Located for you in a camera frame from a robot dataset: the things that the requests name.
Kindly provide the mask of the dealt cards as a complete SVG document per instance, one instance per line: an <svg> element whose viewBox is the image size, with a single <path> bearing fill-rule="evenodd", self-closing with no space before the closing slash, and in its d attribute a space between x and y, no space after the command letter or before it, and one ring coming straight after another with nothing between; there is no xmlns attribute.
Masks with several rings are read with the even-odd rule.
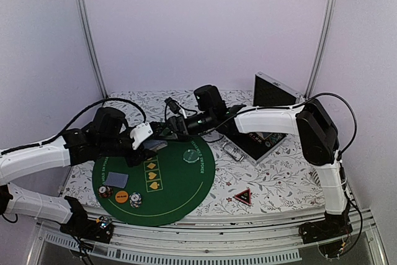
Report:
<svg viewBox="0 0 397 265"><path fill-rule="evenodd" d="M125 188L128 182L128 175L124 173L108 172L108 175L103 182L105 186Z"/></svg>

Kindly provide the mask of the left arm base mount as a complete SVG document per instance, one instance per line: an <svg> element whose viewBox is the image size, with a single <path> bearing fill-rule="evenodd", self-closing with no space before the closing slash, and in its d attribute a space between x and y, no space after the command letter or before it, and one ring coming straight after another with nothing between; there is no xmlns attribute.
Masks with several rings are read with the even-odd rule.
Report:
<svg viewBox="0 0 397 265"><path fill-rule="evenodd" d="M67 223L60 224L60 232L83 240L109 244L113 236L114 225L112 222L72 215Z"/></svg>

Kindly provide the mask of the dark red chip stack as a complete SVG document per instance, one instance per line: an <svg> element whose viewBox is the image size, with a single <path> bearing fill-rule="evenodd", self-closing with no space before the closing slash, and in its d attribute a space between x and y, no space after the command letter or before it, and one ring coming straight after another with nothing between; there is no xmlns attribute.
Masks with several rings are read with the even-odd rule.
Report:
<svg viewBox="0 0 397 265"><path fill-rule="evenodd" d="M101 185L97 189L97 194L102 199L110 198L114 193L113 187L107 185Z"/></svg>

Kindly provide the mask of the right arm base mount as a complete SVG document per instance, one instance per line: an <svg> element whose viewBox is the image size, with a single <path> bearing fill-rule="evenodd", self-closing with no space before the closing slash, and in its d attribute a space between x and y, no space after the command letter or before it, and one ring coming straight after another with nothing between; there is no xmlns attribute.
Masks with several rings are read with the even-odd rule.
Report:
<svg viewBox="0 0 397 265"><path fill-rule="evenodd" d="M304 244L330 240L348 235L352 225L348 215L330 215L325 213L325 219L317 222L305 222L298 227L298 234Z"/></svg>

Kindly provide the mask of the orange big blind button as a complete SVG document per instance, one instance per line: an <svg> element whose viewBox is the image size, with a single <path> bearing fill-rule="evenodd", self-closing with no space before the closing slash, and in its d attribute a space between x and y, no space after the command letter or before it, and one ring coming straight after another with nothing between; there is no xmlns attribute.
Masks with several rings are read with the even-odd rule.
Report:
<svg viewBox="0 0 397 265"><path fill-rule="evenodd" d="M118 191L115 194L115 201L118 204L124 204L128 202L128 200L129 200L129 194L127 191Z"/></svg>

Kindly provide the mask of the blue backed cards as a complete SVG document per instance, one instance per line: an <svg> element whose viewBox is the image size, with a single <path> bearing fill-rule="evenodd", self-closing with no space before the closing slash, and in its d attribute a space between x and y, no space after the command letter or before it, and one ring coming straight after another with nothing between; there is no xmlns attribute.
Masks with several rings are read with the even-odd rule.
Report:
<svg viewBox="0 0 397 265"><path fill-rule="evenodd" d="M145 140L143 142L143 146L147 150L158 151L160 149L167 147L167 141L166 140Z"/></svg>

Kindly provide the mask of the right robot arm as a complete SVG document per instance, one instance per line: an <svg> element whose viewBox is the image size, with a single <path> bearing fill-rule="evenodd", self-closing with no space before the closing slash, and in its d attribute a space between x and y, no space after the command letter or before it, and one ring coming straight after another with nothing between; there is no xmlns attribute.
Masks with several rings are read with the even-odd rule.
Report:
<svg viewBox="0 0 397 265"><path fill-rule="evenodd" d="M227 107L216 86L204 85L195 90L199 113L185 116L174 99L165 100L166 108L174 113L165 123L178 137L197 137L217 131L220 134L282 133L298 136L306 161L319 177L325 198L325 220L321 233L335 237L349 221L349 198L342 168L338 131L329 114L312 97L292 106Z"/></svg>

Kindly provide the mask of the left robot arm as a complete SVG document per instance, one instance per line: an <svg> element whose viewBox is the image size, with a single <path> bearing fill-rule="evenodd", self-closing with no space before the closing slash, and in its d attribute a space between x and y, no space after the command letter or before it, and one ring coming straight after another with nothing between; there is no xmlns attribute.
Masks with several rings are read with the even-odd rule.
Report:
<svg viewBox="0 0 397 265"><path fill-rule="evenodd" d="M125 158L136 166L154 155L143 142L154 133L146 120L129 126L125 113L113 107L99 107L83 128L67 124L55 136L1 152L1 215L21 213L58 223L65 233L91 235L100 230L74 197L50 197L12 184L12 181L46 169L76 166L101 157Z"/></svg>

